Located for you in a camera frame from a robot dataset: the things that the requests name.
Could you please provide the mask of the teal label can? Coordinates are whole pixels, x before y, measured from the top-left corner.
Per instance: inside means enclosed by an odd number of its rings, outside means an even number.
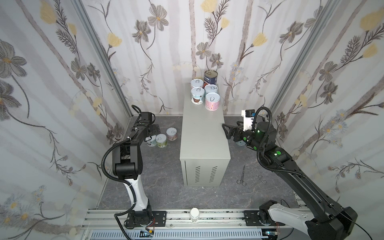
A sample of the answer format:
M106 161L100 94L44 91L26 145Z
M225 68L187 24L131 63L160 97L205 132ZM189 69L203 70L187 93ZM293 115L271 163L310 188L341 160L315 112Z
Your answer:
M147 137L147 138L145 139L145 142L146 142L146 144L147 144L149 147L156 147L156 146L157 146L156 135Z
M204 87L206 95L209 93L217 93L218 87L216 85L206 85Z

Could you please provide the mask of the white lid can front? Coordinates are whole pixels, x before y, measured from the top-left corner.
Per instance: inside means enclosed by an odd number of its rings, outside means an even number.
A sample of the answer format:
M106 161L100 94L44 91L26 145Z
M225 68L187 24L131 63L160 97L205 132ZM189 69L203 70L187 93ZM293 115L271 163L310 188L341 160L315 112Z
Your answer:
M201 87L191 89L191 102L195 105L202 105L205 99L205 90Z

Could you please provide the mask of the pink label can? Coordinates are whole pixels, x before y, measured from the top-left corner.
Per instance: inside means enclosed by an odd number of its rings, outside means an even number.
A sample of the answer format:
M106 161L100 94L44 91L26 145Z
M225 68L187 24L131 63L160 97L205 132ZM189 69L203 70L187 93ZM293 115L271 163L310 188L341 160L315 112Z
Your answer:
M204 81L201 79L193 79L190 82L191 89L193 88L203 88L204 87Z

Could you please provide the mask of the dark blue tomato can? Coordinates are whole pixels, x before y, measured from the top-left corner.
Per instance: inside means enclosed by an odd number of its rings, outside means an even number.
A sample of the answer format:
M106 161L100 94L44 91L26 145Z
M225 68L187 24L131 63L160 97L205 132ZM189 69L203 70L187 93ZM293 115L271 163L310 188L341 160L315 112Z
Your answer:
M218 78L218 72L214 70L207 70L204 73L204 87L206 85L216 85Z

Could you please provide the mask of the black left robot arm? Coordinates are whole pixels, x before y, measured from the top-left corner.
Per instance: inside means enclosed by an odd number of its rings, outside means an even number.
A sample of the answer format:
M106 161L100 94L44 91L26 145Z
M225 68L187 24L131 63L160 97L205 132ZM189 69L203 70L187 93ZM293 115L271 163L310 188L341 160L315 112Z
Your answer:
M117 219L127 216L123 224L117 220L126 229L154 224L150 200L141 180L144 168L141 144L161 133L159 125L155 123L155 114L143 112L135 105L132 105L132 109L138 113L138 117L131 132L123 136L120 142L113 144L101 162L103 174L112 181L123 183L129 193L132 206L127 211L116 214Z

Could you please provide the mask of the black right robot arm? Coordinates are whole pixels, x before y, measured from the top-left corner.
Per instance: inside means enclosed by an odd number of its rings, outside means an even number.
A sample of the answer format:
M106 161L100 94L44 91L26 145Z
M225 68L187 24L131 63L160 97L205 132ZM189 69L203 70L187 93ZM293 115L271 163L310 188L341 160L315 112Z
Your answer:
M223 124L228 140L244 142L256 152L258 163L275 173L304 201L310 214L304 214L270 200L259 207L257 221L261 225L283 223L312 240L344 240L357 226L358 214L351 207L342 207L322 191L299 168L293 157L276 144L278 131L272 124L267 107L246 110L244 120L235 126Z

